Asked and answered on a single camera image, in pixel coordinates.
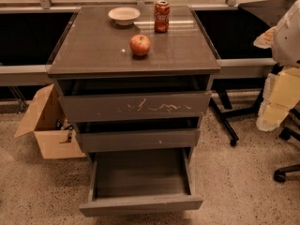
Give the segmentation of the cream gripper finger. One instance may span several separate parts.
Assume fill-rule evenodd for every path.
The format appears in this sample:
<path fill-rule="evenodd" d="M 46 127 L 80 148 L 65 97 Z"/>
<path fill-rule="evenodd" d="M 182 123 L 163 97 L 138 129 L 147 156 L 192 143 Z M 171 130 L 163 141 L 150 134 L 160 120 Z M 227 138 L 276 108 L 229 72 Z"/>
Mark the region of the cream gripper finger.
<path fill-rule="evenodd" d="M 256 126 L 261 131 L 272 131 L 300 101 L 300 69 L 287 67 L 278 75 L 269 73 L 262 98 Z"/>
<path fill-rule="evenodd" d="M 276 31 L 275 26 L 269 28 L 267 31 L 265 31 L 264 33 L 256 37 L 256 39 L 253 42 L 253 45 L 261 49 L 271 48 L 273 44 L 275 31 Z"/>

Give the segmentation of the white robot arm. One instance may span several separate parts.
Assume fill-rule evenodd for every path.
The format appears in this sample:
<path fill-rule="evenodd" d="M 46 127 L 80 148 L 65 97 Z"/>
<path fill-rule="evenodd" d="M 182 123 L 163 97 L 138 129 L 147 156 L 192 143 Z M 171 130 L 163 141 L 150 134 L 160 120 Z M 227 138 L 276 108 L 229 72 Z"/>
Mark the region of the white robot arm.
<path fill-rule="evenodd" d="M 277 25 L 258 36 L 253 45 L 270 48 L 282 67 L 277 75 L 267 76 L 256 121 L 259 130 L 272 131 L 300 101 L 300 1 L 294 2 Z"/>

